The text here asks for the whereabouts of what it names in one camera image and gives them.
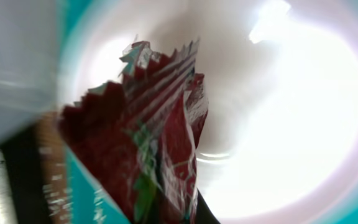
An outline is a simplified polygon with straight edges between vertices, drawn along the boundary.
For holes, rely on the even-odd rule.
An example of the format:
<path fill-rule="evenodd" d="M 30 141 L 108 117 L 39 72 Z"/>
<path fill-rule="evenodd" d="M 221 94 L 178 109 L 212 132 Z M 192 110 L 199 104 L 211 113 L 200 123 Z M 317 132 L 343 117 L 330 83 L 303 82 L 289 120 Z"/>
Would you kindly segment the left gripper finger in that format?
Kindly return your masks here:
<path fill-rule="evenodd" d="M 201 192 L 198 190 L 198 204 L 196 211 L 196 224 L 220 224 L 205 202 Z"/>

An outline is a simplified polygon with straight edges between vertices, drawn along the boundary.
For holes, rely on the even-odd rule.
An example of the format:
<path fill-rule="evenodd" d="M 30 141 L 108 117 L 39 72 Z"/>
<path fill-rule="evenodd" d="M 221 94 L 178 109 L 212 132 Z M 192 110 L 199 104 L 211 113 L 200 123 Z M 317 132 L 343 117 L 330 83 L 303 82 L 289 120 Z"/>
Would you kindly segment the red snack wrapper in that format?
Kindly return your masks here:
<path fill-rule="evenodd" d="M 194 223 L 196 148 L 208 115 L 199 42 L 165 55 L 136 42 L 122 82 L 64 107 L 73 223 Z"/>

